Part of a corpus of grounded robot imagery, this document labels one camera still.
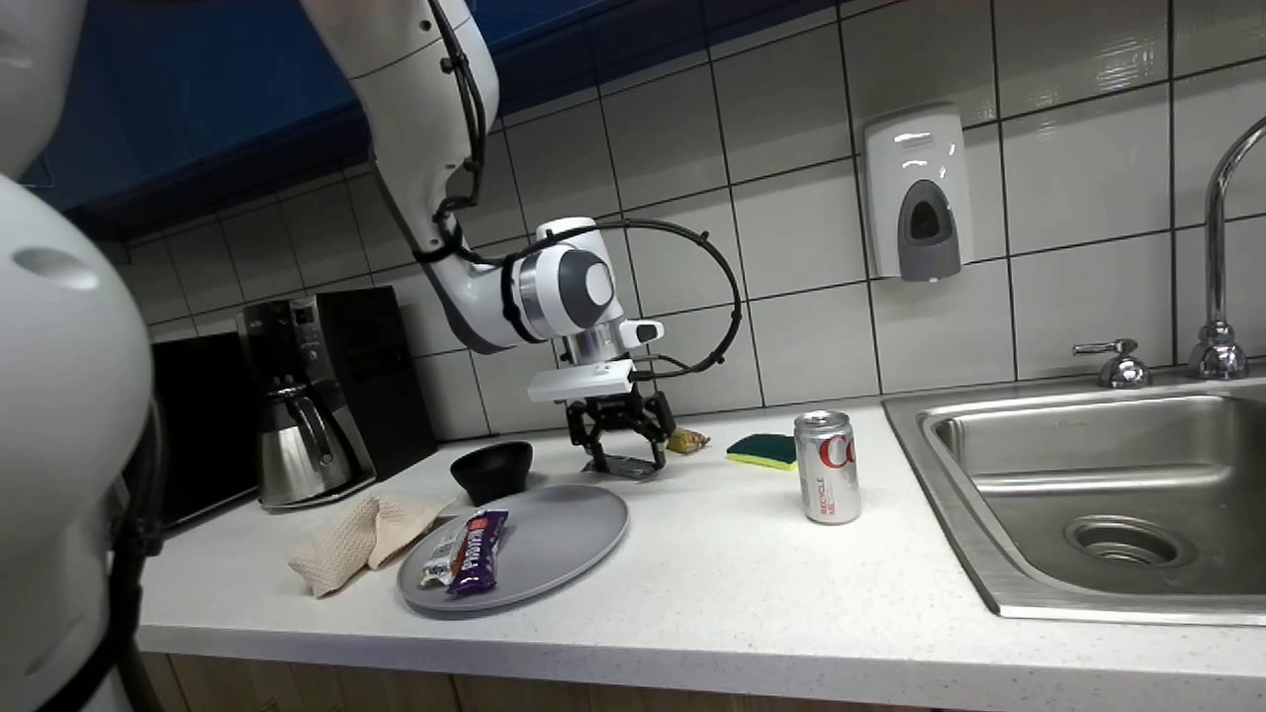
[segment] white countertop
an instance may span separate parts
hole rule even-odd
[[[732,465],[790,412],[695,423],[712,447],[630,497],[626,544],[552,597],[475,622],[402,605],[397,569],[314,600],[290,548],[343,514],[236,506],[167,542],[146,569],[142,647],[246,659],[589,681],[937,708],[1266,708],[1266,629],[1001,622],[961,574],[877,406],[852,406],[861,519],[810,527],[794,476]],[[374,490],[463,502],[444,447]],[[535,440],[535,476],[577,481],[584,453]]]

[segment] cloth napkin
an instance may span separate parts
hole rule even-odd
[[[343,523],[322,531],[290,555],[314,597],[340,594],[360,569],[389,565],[407,542],[426,534],[439,519],[432,502],[402,502],[373,494],[347,511]]]

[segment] wall-mounted dispenser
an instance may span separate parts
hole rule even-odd
[[[961,120],[951,105],[866,129],[866,212],[874,278],[940,279],[974,257],[974,199]]]

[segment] candy bar wrapper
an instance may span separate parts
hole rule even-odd
[[[489,594],[498,586],[498,548],[505,536],[505,511],[479,511],[465,523],[463,544],[452,559],[452,597]]]

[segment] round tray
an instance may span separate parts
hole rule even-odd
[[[483,511],[505,511],[510,534],[498,548],[498,589],[452,597],[444,586],[424,586],[434,563],[452,563],[463,542],[465,519],[447,519],[418,536],[401,565],[401,594],[411,609],[432,618],[475,618],[545,597],[603,559],[630,534],[630,506],[603,487],[543,487],[515,497],[496,497]]]

